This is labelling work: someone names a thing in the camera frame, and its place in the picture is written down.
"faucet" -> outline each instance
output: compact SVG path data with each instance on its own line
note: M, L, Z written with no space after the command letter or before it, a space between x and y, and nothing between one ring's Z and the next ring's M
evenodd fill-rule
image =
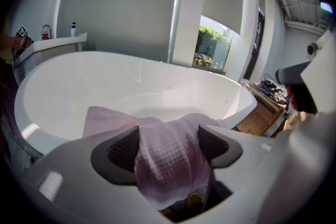
M50 39L53 39L53 31L52 31L50 25L43 25L42 28L41 28L41 33L43 33L43 29L44 29L45 27L48 27L48 28L49 28L49 31L50 31Z

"sticker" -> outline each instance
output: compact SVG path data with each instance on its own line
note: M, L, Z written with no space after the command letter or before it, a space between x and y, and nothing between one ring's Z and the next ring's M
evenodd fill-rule
M20 34L20 36L24 36L24 34L27 32L27 30L22 26L21 28L20 28L20 30L19 30L19 34Z

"soap bottle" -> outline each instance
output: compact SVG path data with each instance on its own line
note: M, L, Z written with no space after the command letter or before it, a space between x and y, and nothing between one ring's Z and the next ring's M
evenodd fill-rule
M76 37L76 22L72 23L71 37Z

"bathtub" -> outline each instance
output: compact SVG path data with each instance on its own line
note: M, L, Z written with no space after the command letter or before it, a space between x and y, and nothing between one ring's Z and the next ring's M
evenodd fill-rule
M228 128L255 107L240 84L211 72L109 52L73 52L33 69L15 98L23 138L47 154L82 137L88 107L176 120L189 113L223 119Z

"waffle towel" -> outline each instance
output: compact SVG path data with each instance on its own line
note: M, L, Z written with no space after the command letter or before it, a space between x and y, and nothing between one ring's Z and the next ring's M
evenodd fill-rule
M161 210L185 199L209 181L211 169L198 145L200 124L224 127L221 120L196 113L162 122L92 106L87 113L83 137L139 126L134 173L139 191L156 210Z

